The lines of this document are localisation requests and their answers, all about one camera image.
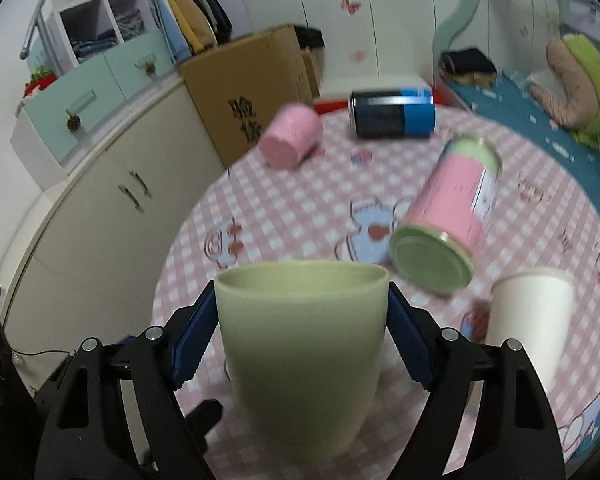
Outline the pale green cup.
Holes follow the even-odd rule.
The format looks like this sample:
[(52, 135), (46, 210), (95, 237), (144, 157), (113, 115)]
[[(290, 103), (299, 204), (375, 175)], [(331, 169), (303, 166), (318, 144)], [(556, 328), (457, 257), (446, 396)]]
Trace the pale green cup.
[(238, 405), (273, 453), (317, 464), (355, 440), (376, 393), (389, 273), (336, 260), (250, 263), (214, 280)]

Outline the white paper cup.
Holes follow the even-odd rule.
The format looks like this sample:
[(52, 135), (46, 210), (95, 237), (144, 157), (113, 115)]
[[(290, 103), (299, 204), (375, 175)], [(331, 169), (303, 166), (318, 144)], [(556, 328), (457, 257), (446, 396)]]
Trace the white paper cup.
[(486, 343), (518, 340), (550, 391), (576, 310), (576, 282), (564, 270), (535, 266), (504, 275), (491, 288)]

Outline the pink cup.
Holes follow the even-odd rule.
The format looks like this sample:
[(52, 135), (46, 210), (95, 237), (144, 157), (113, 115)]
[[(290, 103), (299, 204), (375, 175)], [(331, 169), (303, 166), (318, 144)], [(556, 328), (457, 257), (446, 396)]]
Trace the pink cup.
[(296, 169), (321, 143), (321, 117), (313, 107), (301, 103), (284, 105), (260, 136), (263, 160), (276, 169)]

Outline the white low cabinet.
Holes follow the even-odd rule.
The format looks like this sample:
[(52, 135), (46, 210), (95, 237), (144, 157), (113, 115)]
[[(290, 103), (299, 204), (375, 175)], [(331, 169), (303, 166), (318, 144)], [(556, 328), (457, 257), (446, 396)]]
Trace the white low cabinet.
[(185, 84), (163, 91), (46, 210), (7, 289), (16, 370), (38, 390), (87, 337), (104, 344), (150, 323), (181, 225), (224, 166)]

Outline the pink green tin can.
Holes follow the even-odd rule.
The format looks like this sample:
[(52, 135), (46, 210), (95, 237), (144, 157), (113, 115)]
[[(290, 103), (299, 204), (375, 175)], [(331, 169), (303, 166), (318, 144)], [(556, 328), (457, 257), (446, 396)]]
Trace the pink green tin can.
[(389, 240), (404, 280), (446, 295), (474, 277), (498, 199), (502, 160), (494, 146), (462, 134), (448, 141)]

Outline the pink checkered tablecloth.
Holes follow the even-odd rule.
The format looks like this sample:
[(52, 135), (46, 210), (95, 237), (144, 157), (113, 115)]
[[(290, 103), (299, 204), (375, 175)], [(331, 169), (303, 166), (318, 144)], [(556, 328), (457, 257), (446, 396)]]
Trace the pink checkered tablecloth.
[(465, 337), (483, 340), (495, 284), (571, 283), (573, 311), (548, 396), (570, 470), (600, 452), (600, 161), (538, 116), (517, 129), (441, 107), (426, 139), (358, 140), (323, 117), (295, 170), (259, 151), (209, 186), (175, 237), (152, 318), (163, 323), (216, 274), (250, 262), (363, 261)]

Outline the teal drawer unit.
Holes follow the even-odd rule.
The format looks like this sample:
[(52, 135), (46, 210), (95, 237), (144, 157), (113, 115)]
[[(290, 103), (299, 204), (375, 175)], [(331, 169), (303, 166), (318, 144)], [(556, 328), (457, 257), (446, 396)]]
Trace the teal drawer unit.
[(65, 180), (70, 159), (87, 147), (100, 125), (173, 71), (158, 30), (95, 55), (24, 101), (12, 149), (46, 191)]

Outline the black blue can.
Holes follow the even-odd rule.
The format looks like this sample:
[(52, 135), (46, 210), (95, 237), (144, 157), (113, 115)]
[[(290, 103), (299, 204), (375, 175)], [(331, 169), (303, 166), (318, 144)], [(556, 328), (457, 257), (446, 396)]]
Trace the black blue can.
[(426, 139), (436, 126), (428, 88), (353, 91), (348, 110), (353, 133), (363, 140)]

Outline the teal patterned mattress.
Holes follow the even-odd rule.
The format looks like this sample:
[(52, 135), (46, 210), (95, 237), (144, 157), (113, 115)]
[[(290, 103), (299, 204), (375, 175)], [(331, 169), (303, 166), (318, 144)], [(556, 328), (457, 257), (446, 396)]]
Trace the teal patterned mattress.
[(517, 73), (499, 73), (488, 88), (447, 83), (470, 110), (514, 130), (538, 144), (580, 183), (600, 214), (600, 151), (574, 140), (532, 98)]

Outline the pink curved pillow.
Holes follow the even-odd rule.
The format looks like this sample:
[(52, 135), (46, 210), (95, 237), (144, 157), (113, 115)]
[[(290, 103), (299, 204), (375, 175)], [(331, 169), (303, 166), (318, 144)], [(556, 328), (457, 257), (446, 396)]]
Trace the pink curved pillow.
[(555, 91), (532, 82), (532, 98), (559, 127), (577, 130), (588, 126), (600, 111), (590, 77), (561, 39), (550, 40), (546, 60), (565, 96), (561, 98)]

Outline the red strawberry plush toy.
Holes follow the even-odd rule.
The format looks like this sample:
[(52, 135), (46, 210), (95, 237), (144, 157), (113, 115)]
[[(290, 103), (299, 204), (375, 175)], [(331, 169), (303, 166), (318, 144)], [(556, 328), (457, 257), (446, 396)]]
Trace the red strawberry plush toy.
[(31, 74), (29, 82), (24, 86), (24, 96), (43, 91), (57, 79), (55, 73), (42, 65), (39, 65)]

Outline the folded dark clothes pile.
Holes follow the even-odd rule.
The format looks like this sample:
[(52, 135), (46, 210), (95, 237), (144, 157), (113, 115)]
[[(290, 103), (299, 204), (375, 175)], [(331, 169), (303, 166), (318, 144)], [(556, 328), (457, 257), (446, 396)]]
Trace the folded dark clothes pile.
[(475, 47), (443, 51), (438, 67), (443, 78), (464, 86), (489, 88), (498, 78), (498, 71), (493, 62)]

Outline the brown cardboard box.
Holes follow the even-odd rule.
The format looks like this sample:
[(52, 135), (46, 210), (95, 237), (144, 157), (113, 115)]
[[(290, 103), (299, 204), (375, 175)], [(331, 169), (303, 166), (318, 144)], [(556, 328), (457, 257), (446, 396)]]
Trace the brown cardboard box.
[(181, 64), (187, 90), (225, 167), (255, 148), (286, 104), (313, 107), (292, 25), (209, 49)]

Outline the grey metal handrail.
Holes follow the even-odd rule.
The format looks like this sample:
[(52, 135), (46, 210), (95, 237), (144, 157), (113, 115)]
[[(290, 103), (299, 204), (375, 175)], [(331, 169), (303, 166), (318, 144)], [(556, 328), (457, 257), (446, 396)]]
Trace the grey metal handrail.
[(54, 49), (52, 42), (50, 41), (50, 34), (45, 25), (43, 13), (45, 3), (46, 0), (38, 0), (34, 7), (33, 14), (27, 27), (26, 36), (24, 36), (23, 44), (19, 52), (20, 60), (25, 61), (30, 56), (34, 35), (38, 35), (47, 58), (50, 61), (56, 62)]

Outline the lilac stair shelf unit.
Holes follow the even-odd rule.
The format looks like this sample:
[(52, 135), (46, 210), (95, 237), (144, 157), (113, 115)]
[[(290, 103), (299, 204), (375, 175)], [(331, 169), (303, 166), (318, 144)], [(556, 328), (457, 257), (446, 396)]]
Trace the lilac stair shelf unit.
[(157, 28), (147, 0), (50, 0), (44, 8), (48, 57), (64, 73)]

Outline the hanging clothes row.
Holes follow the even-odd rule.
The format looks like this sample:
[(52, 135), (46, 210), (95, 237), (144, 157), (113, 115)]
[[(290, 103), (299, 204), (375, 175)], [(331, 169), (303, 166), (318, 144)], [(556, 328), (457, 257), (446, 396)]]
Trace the hanging clothes row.
[(227, 44), (233, 24), (219, 0), (148, 0), (172, 60), (181, 64)]

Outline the white wardrobe doors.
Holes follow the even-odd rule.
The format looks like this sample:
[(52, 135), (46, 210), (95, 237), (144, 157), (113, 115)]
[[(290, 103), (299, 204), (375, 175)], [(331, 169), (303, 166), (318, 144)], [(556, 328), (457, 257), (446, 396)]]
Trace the white wardrobe doors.
[(244, 0), (255, 30), (283, 24), (322, 33), (322, 96), (426, 86), (434, 34), (458, 0)]

